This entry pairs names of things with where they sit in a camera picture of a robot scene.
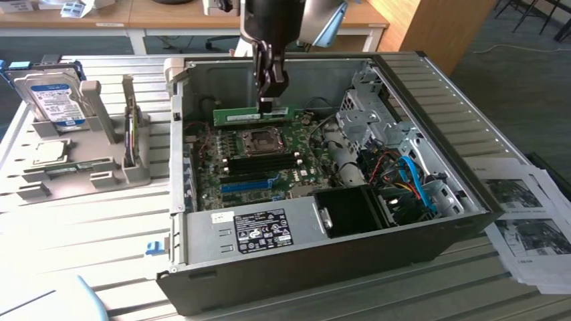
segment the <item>vent grille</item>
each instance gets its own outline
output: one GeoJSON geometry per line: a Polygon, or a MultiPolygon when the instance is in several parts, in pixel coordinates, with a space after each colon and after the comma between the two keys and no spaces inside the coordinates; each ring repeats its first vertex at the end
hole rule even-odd
{"type": "Polygon", "coordinates": [[[340,110],[353,110],[355,109],[355,103],[348,94],[345,94],[345,97],[343,98],[343,103],[340,104],[340,110]]]}

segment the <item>green ram stick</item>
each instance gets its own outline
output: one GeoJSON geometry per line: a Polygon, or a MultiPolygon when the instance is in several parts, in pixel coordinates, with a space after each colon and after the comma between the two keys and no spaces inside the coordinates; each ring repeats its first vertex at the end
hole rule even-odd
{"type": "Polygon", "coordinates": [[[259,114],[255,107],[216,109],[212,112],[213,126],[229,126],[243,124],[264,124],[268,122],[285,122],[293,119],[295,109],[288,107],[275,108],[272,112],[259,114]]]}

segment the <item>black pcie slot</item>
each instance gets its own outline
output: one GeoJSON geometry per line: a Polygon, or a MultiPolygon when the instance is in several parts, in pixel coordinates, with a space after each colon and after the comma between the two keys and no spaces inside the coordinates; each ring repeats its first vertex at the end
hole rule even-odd
{"type": "Polygon", "coordinates": [[[297,165],[293,153],[237,158],[228,161],[229,175],[264,173],[292,169],[297,165]]]}
{"type": "Polygon", "coordinates": [[[220,184],[233,184],[233,183],[241,183],[241,182],[249,182],[249,181],[261,181],[263,179],[267,179],[267,178],[268,176],[263,173],[220,177],[220,184]]]}
{"type": "Polygon", "coordinates": [[[224,208],[236,207],[236,206],[244,206],[244,205],[252,205],[252,204],[260,204],[260,203],[269,203],[271,201],[272,201],[271,199],[259,199],[257,201],[224,204],[224,208]]]}

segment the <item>power supply label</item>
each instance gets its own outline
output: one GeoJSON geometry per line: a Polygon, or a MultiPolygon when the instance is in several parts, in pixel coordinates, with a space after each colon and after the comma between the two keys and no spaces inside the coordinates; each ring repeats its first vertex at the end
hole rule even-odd
{"type": "Polygon", "coordinates": [[[236,215],[233,227],[243,254],[293,245],[284,209],[236,215]]]}

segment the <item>blue pcie slot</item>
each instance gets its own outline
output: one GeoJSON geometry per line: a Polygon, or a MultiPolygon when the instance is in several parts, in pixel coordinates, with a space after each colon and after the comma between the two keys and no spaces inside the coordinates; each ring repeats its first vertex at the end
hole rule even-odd
{"type": "Polygon", "coordinates": [[[220,192],[221,193],[236,193],[236,192],[253,191],[256,189],[271,189],[273,182],[277,180],[277,178],[279,178],[279,175],[275,178],[265,179],[263,181],[253,181],[253,182],[244,182],[244,183],[223,185],[220,187],[220,192]]]}

